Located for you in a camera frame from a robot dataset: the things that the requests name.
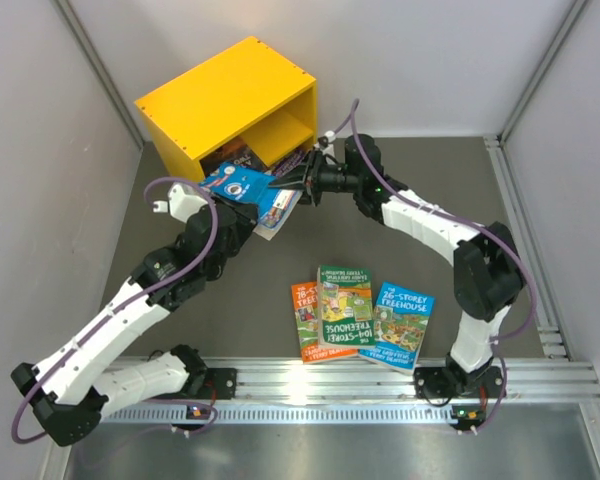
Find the purple 52-storey treehouse book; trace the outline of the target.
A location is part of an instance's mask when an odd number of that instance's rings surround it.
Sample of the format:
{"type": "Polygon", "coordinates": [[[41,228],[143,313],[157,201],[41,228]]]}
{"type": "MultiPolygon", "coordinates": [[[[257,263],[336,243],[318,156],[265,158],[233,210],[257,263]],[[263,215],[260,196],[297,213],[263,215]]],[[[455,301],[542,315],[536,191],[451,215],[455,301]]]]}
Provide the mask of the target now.
{"type": "Polygon", "coordinates": [[[289,173],[291,170],[300,165],[307,155],[307,151],[303,148],[296,148],[286,156],[284,156],[279,162],[273,165],[267,174],[274,177],[281,177],[289,173]]]}

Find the blue thick paperback book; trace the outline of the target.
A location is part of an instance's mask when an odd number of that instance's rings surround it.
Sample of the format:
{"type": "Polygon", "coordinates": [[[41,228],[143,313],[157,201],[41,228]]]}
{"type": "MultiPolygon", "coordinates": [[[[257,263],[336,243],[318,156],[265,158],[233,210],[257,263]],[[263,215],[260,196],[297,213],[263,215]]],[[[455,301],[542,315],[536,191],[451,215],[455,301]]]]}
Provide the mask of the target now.
{"type": "Polygon", "coordinates": [[[269,184],[273,180],[271,175],[225,162],[203,180],[200,186],[227,200],[256,205],[258,223],[254,232],[271,240],[301,197],[299,191],[270,188],[269,184]]]}

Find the dark Tale of Two Cities book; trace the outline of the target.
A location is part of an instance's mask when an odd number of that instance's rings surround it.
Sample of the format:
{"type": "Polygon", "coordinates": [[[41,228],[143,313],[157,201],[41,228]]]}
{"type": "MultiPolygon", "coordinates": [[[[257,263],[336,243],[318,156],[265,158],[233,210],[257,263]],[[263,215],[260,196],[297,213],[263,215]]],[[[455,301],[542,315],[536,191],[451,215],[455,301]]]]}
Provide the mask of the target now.
{"type": "Polygon", "coordinates": [[[226,142],[200,160],[200,165],[205,176],[209,176],[215,172],[222,163],[231,163],[259,172],[268,170],[267,165],[239,136],[226,142]]]}

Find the orange 78-storey treehouse book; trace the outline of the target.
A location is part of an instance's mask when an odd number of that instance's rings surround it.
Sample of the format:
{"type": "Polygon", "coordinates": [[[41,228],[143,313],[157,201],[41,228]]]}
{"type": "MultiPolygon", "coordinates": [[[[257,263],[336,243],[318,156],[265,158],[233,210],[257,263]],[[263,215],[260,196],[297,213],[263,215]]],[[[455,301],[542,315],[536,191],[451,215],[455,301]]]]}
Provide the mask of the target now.
{"type": "Polygon", "coordinates": [[[304,364],[324,363],[356,357],[356,349],[322,348],[318,342],[318,302],[316,282],[291,286],[297,335],[304,364]]]}

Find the green 104-storey treehouse book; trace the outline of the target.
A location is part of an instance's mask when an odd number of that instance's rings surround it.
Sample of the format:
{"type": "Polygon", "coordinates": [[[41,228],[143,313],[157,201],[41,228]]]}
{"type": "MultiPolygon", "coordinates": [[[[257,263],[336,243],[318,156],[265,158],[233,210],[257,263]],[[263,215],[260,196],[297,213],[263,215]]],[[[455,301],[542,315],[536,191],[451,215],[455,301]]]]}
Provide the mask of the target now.
{"type": "Polygon", "coordinates": [[[375,346],[371,272],[320,265],[317,270],[318,343],[324,348],[375,346]]]}

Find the light blue treehouse book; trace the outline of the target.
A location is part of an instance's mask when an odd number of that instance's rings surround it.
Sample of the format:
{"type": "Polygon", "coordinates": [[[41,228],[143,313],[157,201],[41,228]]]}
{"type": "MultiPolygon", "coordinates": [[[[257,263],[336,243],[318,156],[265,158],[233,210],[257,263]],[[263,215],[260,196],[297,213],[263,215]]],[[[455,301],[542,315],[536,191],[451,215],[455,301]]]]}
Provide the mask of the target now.
{"type": "Polygon", "coordinates": [[[374,307],[374,340],[359,356],[411,374],[415,368],[435,298],[384,282],[374,307]]]}

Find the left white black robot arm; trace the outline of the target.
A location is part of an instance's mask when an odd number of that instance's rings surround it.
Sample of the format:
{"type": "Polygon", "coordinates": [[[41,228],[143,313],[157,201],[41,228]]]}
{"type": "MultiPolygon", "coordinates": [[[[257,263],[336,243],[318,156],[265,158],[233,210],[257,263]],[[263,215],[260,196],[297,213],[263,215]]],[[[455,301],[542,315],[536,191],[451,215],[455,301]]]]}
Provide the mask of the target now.
{"type": "Polygon", "coordinates": [[[166,319],[206,283],[217,280],[258,221],[254,204],[196,195],[154,204],[184,230],[147,254],[111,302],[55,354],[11,373],[35,418],[57,445],[70,446],[113,413],[154,397],[196,399],[208,393],[211,371],[197,350],[177,345],[159,357],[111,372],[110,364],[146,330],[166,319]]]}

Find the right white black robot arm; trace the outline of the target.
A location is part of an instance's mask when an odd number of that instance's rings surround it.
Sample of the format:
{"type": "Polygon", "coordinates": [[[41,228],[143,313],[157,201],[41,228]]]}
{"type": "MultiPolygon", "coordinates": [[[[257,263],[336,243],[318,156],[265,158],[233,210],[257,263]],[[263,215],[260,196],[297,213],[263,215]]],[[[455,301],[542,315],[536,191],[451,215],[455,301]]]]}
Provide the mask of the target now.
{"type": "Polygon", "coordinates": [[[333,132],[319,137],[299,165],[269,186],[301,194],[318,205],[325,193],[352,196],[358,210],[377,223],[429,247],[453,269],[454,297],[461,308],[459,330],[444,366],[417,370],[418,397],[466,397],[483,384],[494,358],[500,326],[526,284],[508,227],[488,227],[454,216],[388,175],[373,137],[352,135],[344,158],[335,159],[333,132]]]}

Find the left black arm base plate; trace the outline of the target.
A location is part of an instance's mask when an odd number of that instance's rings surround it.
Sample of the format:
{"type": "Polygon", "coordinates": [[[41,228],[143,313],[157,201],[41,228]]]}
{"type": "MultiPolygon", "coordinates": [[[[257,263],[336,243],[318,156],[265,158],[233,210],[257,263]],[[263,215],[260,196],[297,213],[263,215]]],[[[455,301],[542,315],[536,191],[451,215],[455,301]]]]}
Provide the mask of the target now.
{"type": "Polygon", "coordinates": [[[238,370],[235,368],[208,368],[196,398],[201,400],[232,400],[236,393],[237,374],[238,370]]]}

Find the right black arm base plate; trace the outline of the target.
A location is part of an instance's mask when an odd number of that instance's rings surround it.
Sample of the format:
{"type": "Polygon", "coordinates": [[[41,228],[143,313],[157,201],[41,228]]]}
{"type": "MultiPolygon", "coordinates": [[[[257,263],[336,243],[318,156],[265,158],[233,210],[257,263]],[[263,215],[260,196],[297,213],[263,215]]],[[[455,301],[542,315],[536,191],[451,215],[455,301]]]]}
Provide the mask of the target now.
{"type": "Polygon", "coordinates": [[[414,382],[416,397],[430,401],[479,399],[481,392],[488,399],[496,399],[504,387],[502,371],[496,366],[472,373],[448,367],[417,367],[414,382]]]}

